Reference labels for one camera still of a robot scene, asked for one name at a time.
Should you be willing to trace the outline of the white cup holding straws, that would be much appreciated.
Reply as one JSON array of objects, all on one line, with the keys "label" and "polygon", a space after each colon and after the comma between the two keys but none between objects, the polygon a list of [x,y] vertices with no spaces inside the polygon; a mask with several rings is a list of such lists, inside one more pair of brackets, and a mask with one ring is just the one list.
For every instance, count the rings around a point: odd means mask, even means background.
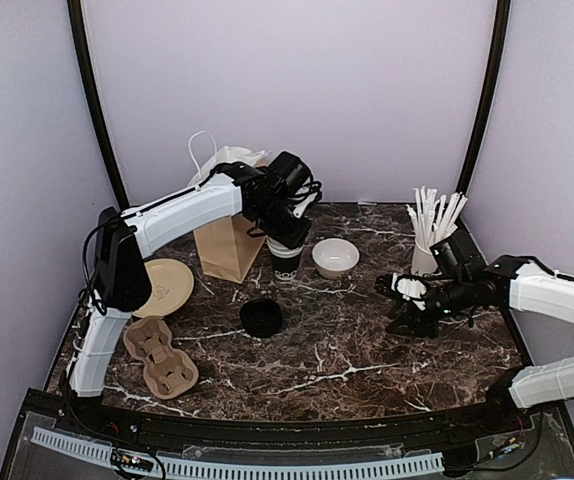
[{"label": "white cup holding straws", "polygon": [[421,246],[418,241],[415,241],[412,255],[411,274],[427,276],[432,275],[437,271],[438,265],[431,251],[428,248]]}]

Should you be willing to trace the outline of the stack of black paper cups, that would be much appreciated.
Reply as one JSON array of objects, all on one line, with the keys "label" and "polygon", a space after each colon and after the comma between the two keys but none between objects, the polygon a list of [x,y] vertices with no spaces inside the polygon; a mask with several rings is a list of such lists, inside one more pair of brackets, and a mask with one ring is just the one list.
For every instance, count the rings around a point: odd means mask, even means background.
[{"label": "stack of black paper cups", "polygon": [[266,244],[270,251],[271,266],[276,279],[293,280],[298,271],[304,247],[289,248],[272,238],[268,238]]}]

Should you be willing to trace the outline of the stack of black cup lids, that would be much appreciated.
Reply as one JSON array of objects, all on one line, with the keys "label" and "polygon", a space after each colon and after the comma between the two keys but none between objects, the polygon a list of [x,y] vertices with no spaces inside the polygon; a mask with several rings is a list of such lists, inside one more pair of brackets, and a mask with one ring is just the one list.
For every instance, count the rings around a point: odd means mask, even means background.
[{"label": "stack of black cup lids", "polygon": [[246,333],[255,338],[269,338],[283,325],[280,305],[268,298],[246,302],[239,311],[239,317]]}]

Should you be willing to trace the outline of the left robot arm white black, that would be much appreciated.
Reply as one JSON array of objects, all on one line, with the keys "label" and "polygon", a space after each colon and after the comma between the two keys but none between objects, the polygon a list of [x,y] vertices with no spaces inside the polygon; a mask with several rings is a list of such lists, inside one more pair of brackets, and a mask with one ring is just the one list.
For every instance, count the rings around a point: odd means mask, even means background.
[{"label": "left robot arm white black", "polygon": [[70,405],[70,421],[87,436],[108,427],[107,412],[89,398],[101,396],[119,335],[152,293],[146,259],[189,232],[238,214],[251,221],[253,235],[295,250],[311,228],[305,212],[321,197],[322,184],[310,168],[282,152],[267,166],[219,163],[204,180],[161,199],[122,212],[105,209],[86,237],[95,253],[82,257],[82,297],[91,319],[67,371],[79,397]]}]

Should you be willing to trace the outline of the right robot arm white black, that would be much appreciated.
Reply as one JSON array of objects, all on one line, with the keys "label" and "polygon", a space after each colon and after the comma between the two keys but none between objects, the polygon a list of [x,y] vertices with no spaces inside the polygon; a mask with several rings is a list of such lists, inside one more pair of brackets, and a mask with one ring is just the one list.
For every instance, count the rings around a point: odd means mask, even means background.
[{"label": "right robot arm white black", "polygon": [[[533,312],[574,324],[574,277],[534,256],[503,255],[487,263],[470,234],[456,230],[430,248],[439,273],[380,275],[375,290],[397,301],[390,332],[435,338],[441,319],[479,307]],[[574,356],[504,372],[486,393],[477,424],[501,432],[516,410],[574,399]]]}]

